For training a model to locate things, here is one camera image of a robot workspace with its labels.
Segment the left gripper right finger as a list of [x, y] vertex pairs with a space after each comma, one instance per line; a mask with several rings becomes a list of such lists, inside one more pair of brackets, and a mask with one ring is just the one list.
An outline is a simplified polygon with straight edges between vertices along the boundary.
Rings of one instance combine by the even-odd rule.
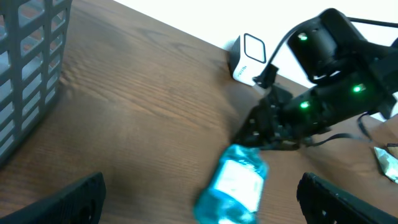
[[297, 186], [297, 200], [307, 223], [397, 223], [397, 217], [311, 172], [303, 174]]

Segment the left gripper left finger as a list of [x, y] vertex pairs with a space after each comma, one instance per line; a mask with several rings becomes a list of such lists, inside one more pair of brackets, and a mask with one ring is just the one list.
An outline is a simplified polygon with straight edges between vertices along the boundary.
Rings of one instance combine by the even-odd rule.
[[106, 196], [101, 172], [95, 172], [62, 190], [1, 218], [1, 224], [98, 224]]

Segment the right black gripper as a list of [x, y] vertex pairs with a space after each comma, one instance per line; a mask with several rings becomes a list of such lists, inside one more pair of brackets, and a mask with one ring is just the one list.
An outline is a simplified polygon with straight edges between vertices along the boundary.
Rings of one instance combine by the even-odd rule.
[[296, 138], [292, 126], [282, 117], [282, 107], [293, 94], [279, 85], [272, 85], [266, 95], [249, 112], [231, 142], [262, 151], [295, 151], [311, 145], [311, 138]]

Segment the pale green wet wipes pack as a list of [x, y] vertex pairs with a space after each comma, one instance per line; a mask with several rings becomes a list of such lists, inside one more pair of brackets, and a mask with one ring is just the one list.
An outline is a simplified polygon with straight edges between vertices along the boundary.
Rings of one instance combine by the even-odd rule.
[[383, 174], [397, 183], [397, 159], [380, 147], [374, 147], [374, 152]]

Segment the teal mouthwash bottle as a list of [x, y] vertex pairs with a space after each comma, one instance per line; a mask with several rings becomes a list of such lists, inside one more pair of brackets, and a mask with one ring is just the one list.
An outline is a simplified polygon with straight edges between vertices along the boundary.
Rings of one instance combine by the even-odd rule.
[[260, 149], [238, 144], [221, 154], [215, 173], [193, 208], [201, 224], [254, 224], [269, 166]]

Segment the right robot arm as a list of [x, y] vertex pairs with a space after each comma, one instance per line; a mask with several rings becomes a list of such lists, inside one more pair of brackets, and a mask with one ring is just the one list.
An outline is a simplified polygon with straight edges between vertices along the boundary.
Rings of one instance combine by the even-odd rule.
[[367, 41], [357, 19], [329, 8], [300, 23], [282, 39], [312, 87], [294, 96], [276, 83], [269, 62], [254, 82], [266, 95], [233, 137], [240, 146], [294, 151], [315, 146], [312, 137], [346, 119], [380, 113], [389, 119], [396, 104], [397, 44]]

